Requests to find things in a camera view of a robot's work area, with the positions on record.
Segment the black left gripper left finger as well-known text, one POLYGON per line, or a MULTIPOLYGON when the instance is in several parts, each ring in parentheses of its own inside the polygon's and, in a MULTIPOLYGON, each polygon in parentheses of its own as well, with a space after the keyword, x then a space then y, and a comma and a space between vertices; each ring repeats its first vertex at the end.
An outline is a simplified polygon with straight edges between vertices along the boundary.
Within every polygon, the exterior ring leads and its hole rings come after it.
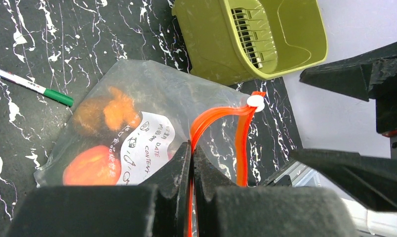
POLYGON ((27 195, 7 237, 184 237, 191 143, 135 186, 53 186, 27 195))

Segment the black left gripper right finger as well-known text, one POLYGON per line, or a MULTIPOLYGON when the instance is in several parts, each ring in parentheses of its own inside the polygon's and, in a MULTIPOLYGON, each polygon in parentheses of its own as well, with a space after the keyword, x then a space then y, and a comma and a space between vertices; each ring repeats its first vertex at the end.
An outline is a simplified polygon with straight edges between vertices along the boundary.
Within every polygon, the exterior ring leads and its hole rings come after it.
POLYGON ((316 187, 240 187, 201 148, 192 155, 200 237, 356 237, 333 191, 316 187))

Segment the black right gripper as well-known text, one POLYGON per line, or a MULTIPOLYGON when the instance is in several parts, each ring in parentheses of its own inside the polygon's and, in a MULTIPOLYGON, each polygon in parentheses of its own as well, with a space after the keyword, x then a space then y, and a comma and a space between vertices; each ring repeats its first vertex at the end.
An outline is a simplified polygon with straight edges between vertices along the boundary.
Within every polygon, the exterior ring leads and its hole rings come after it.
POLYGON ((299 161, 329 179, 365 208, 397 212, 397 42, 361 55, 305 69, 300 82, 363 101, 376 99, 376 132, 389 138, 391 158, 299 149, 299 161))

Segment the orange peach fruit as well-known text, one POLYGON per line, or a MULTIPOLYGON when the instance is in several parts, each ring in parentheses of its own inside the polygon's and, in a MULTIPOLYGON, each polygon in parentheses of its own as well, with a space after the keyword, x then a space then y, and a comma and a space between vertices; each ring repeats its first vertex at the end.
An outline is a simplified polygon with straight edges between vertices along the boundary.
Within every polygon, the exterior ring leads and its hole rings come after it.
POLYGON ((92 147, 79 155, 65 168, 62 181, 66 186, 115 185, 121 174, 121 162, 109 147, 92 147))

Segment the clear zip bag red zipper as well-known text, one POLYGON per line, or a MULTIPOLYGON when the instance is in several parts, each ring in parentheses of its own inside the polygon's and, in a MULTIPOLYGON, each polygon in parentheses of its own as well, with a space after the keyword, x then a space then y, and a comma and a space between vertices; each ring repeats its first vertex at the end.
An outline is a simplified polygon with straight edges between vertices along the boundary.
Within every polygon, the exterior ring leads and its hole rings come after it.
MULTIPOLYGON (((72 115, 47 163, 34 174, 41 188, 66 186, 62 181, 65 168, 80 153, 100 145, 109 147, 121 162, 121 174, 114 186, 139 185, 167 164, 182 143, 191 143, 192 156, 205 136, 216 130, 222 133, 221 145, 234 158, 234 183, 247 185, 248 130, 254 115, 265 106, 265 92, 244 94, 155 61, 121 59, 84 100, 98 96, 112 100, 109 86, 118 88, 133 99, 141 116, 140 124, 136 128, 126 125, 118 131, 111 131, 104 121, 100 135, 83 136, 75 131, 72 115)), ((191 235, 194 191, 190 174, 188 183, 188 229, 185 237, 191 235)))

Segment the yellow orange food piece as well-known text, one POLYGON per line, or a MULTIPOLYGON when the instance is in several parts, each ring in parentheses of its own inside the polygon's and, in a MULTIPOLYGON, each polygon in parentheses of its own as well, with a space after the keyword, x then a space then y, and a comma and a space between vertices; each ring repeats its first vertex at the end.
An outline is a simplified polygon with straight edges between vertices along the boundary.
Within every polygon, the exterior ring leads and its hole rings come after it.
POLYGON ((136 128, 141 122, 141 116, 135 108, 133 99, 114 86, 109 86, 108 91, 112 95, 112 100, 103 109, 107 127, 111 131, 118 131, 126 125, 136 128))

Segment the small orange fruit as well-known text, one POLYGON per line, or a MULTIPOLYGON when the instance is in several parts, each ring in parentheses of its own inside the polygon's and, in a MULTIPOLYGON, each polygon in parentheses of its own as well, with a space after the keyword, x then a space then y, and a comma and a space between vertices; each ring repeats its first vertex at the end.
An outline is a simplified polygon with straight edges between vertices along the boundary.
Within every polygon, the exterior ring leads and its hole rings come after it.
POLYGON ((83 136, 98 136, 104 128, 105 106, 110 97, 98 96, 85 99, 76 109, 72 117, 75 131, 83 136))

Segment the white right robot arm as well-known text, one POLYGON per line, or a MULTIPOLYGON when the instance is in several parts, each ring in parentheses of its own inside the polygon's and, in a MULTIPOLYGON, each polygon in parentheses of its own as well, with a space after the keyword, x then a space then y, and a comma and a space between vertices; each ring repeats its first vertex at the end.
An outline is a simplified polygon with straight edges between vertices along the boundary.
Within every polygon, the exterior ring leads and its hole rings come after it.
POLYGON ((376 132, 389 139, 390 158, 316 149, 293 152, 288 184, 320 187, 325 176, 363 237, 397 237, 397 42, 306 69, 300 81, 363 101, 375 101, 376 132))

